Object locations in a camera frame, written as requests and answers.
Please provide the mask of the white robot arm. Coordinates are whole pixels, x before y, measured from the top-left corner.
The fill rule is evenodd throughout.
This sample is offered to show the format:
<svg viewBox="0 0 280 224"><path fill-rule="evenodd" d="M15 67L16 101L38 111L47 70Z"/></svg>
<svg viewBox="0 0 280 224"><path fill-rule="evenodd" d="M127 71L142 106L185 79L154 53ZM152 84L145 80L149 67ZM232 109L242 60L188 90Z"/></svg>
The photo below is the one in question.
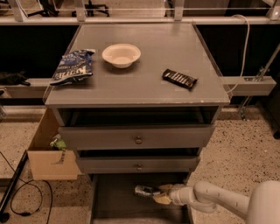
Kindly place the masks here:
<svg viewBox="0 0 280 224"><path fill-rule="evenodd" d="M153 199L164 205L188 205L203 212L213 213L217 206L245 220L246 224L280 224L280 182L265 181L259 184L250 197L225 190L206 181L194 186L162 185Z"/></svg>

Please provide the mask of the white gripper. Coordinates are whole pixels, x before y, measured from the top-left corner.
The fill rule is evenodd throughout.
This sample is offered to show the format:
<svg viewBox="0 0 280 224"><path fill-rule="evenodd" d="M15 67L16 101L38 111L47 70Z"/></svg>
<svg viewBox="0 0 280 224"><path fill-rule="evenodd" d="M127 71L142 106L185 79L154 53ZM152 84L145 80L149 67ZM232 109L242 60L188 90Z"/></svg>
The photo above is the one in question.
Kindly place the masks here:
<svg viewBox="0 0 280 224"><path fill-rule="evenodd" d="M167 184L161 185L159 188L160 194L154 195L153 199L158 204L170 205L173 203L177 206L187 205L191 201L193 188L183 184Z"/></svg>

